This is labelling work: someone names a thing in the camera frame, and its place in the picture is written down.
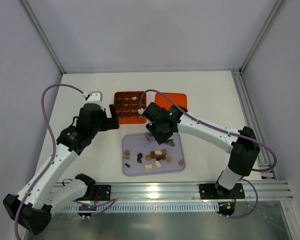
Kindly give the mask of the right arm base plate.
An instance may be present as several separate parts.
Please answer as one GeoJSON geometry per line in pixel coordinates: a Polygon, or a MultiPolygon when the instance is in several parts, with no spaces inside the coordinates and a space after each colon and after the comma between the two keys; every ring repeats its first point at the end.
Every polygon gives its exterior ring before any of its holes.
{"type": "Polygon", "coordinates": [[[236,183],[231,190],[228,190],[216,183],[202,183],[198,185],[201,200],[230,200],[245,199],[245,192],[241,183],[236,183]]]}

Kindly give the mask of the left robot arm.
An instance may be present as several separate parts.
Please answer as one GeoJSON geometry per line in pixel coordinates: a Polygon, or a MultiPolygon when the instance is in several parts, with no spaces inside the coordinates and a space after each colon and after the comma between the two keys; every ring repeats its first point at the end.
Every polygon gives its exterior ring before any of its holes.
{"type": "Polygon", "coordinates": [[[111,117],[95,103],[86,103],[72,124],[61,131],[50,157],[39,172],[17,194],[7,194],[3,205],[14,220],[34,235],[40,234],[53,215],[75,200],[91,200],[96,193],[93,178],[80,173],[61,190],[52,188],[63,172],[88,147],[98,132],[116,130],[119,119],[114,104],[109,105],[111,117]]]}

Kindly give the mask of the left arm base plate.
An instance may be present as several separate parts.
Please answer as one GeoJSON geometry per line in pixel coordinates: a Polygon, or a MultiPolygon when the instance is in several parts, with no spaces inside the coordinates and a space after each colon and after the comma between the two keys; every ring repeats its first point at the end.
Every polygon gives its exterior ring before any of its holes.
{"type": "Polygon", "coordinates": [[[109,201],[111,199],[112,186],[109,184],[95,184],[89,193],[89,200],[94,202],[109,201]]]}

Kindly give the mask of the orange tin lid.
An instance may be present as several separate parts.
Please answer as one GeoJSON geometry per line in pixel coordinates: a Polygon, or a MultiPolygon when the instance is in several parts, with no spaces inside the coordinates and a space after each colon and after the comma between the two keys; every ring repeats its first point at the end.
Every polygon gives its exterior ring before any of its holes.
{"type": "MultiPolygon", "coordinates": [[[[184,93],[174,93],[174,92],[164,92],[165,96],[167,96],[169,99],[171,99],[175,104],[178,106],[187,109],[187,95],[184,93]]],[[[168,110],[173,104],[166,99],[161,94],[157,93],[155,95],[154,103],[157,104],[159,107],[164,108],[168,110]]]]}

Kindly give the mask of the brown rectangular chocolate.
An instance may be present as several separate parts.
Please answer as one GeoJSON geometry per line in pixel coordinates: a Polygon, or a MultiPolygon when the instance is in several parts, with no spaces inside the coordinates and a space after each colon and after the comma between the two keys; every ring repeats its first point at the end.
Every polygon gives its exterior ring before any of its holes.
{"type": "Polygon", "coordinates": [[[151,157],[151,159],[155,159],[156,158],[156,154],[155,154],[154,151],[150,152],[150,157],[151,157]]]}

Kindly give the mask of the tan shell chocolate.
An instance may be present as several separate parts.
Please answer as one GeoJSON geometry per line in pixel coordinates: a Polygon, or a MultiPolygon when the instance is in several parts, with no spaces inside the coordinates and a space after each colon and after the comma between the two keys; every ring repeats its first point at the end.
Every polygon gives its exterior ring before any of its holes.
{"type": "Polygon", "coordinates": [[[165,161],[166,161],[167,163],[171,163],[171,162],[172,162],[172,159],[171,159],[170,157],[167,157],[167,158],[165,159],[165,161]]]}

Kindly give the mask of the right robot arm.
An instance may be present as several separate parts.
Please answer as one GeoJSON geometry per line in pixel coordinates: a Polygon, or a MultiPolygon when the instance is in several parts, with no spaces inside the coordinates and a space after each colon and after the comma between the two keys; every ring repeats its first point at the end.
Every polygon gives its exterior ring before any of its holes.
{"type": "Polygon", "coordinates": [[[154,102],[139,108],[138,113],[148,120],[146,129],[159,145],[174,133],[182,133],[207,141],[230,155],[214,185],[221,198],[233,195],[236,183],[250,175],[260,153],[255,133],[247,126],[241,130],[227,128],[205,122],[184,107],[172,105],[165,109],[154,102]]]}

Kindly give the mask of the dark fluted round chocolate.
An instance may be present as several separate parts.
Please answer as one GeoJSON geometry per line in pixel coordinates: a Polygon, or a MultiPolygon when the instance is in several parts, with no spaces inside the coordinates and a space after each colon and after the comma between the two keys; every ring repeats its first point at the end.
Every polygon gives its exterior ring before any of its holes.
{"type": "Polygon", "coordinates": [[[156,159],[157,161],[160,161],[160,160],[162,159],[162,156],[161,156],[161,155],[157,155],[157,156],[155,157],[155,159],[156,159]]]}

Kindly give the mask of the metal serving tongs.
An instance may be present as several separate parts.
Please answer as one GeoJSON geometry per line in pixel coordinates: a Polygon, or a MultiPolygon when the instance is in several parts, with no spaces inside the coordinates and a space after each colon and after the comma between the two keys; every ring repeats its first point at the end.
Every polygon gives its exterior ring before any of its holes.
{"type": "Polygon", "coordinates": [[[171,138],[167,139],[165,141],[158,141],[155,139],[155,137],[150,132],[146,132],[144,134],[144,137],[148,142],[156,142],[158,145],[164,144],[164,145],[171,146],[171,147],[174,147],[176,145],[175,141],[171,138]]]}

